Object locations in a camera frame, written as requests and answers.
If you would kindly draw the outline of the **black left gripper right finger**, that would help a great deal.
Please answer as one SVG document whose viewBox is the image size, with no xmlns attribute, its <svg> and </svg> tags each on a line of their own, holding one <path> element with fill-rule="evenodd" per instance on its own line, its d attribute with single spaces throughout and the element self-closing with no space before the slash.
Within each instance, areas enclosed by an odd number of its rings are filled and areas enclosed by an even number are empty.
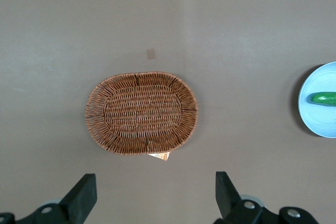
<svg viewBox="0 0 336 224">
<path fill-rule="evenodd" d="M 216 223 L 317 223 L 312 214 L 298 207 L 269 211 L 254 197 L 242 198 L 226 172 L 216 173 L 216 202 L 222 217 Z"/>
</svg>

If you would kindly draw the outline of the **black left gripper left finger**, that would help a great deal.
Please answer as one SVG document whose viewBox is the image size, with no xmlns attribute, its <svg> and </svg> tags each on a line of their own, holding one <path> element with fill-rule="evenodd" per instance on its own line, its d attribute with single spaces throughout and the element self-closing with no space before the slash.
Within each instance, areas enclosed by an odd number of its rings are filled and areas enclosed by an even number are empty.
<svg viewBox="0 0 336 224">
<path fill-rule="evenodd" d="M 84 223 L 96 202 L 96 175 L 85 174 L 59 203 L 45 204 L 16 223 Z"/>
</svg>

